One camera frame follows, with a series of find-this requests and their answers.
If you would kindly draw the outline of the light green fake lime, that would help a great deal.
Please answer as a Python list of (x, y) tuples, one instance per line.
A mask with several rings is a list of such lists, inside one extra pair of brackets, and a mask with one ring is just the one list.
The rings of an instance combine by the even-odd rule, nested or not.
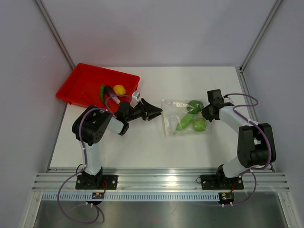
[(179, 132), (185, 130), (193, 122), (193, 120), (194, 120), (194, 115), (192, 114), (185, 115), (177, 124), (176, 131)]

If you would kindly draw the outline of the clear zip top bag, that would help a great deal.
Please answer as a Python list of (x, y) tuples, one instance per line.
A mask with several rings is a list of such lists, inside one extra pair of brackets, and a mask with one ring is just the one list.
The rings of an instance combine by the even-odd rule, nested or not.
[(161, 101), (163, 129), (165, 136), (184, 136), (208, 134), (210, 121), (201, 111), (205, 107), (202, 100), (169, 100)]

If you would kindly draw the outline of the yellow fake lemon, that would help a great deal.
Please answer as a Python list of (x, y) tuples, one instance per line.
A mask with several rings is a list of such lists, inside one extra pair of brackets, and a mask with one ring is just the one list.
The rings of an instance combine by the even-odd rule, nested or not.
[(126, 94), (126, 89), (124, 88), (123, 85), (115, 85), (113, 87), (113, 91), (115, 92), (116, 95), (118, 96), (123, 96)]

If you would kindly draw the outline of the purple fake eggplant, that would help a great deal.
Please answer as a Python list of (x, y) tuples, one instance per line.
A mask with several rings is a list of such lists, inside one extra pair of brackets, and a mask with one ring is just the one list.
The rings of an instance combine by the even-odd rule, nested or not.
[(105, 86), (104, 87), (104, 92), (108, 95), (109, 98), (111, 98), (116, 104), (120, 104), (120, 100), (117, 97), (116, 93), (110, 86)]

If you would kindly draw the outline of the dark green fake cucumber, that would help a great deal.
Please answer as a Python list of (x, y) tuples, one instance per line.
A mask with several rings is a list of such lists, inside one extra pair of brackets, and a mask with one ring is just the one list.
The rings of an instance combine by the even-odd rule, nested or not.
[(105, 99), (104, 99), (104, 85), (102, 84), (100, 86), (100, 90), (99, 90), (99, 96), (100, 96), (100, 100), (101, 102), (105, 105)]

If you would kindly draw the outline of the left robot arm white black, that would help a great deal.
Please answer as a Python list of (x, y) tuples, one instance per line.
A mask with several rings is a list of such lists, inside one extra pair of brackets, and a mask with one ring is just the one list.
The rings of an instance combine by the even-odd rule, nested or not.
[(98, 143), (106, 130), (123, 136), (129, 129), (129, 122), (138, 118), (150, 121), (162, 114), (162, 109), (148, 103), (143, 98), (132, 107), (123, 101), (115, 114), (89, 106), (73, 123), (72, 133), (81, 143), (84, 166), (77, 171), (77, 190), (115, 190), (118, 175), (106, 174), (100, 161)]

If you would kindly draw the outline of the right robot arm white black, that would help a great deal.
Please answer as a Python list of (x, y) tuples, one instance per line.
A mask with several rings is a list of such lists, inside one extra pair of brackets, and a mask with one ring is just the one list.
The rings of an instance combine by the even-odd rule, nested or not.
[(237, 155), (230, 162), (218, 167), (215, 174), (201, 175), (203, 190), (242, 190), (242, 176), (254, 170), (262, 170), (276, 160), (272, 127), (241, 114), (221, 90), (207, 92), (209, 105), (203, 108), (203, 117), (212, 122), (221, 120), (237, 134)]

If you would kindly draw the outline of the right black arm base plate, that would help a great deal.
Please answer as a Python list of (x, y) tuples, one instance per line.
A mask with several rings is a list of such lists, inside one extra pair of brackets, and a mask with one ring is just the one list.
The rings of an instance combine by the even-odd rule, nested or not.
[(203, 190), (243, 190), (242, 178), (223, 178), (219, 180), (215, 174), (200, 175), (200, 184)]

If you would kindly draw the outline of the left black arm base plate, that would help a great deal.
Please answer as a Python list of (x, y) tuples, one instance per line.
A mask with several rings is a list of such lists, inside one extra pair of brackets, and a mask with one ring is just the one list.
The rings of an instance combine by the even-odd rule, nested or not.
[(79, 175), (76, 180), (77, 190), (115, 190), (117, 175)]

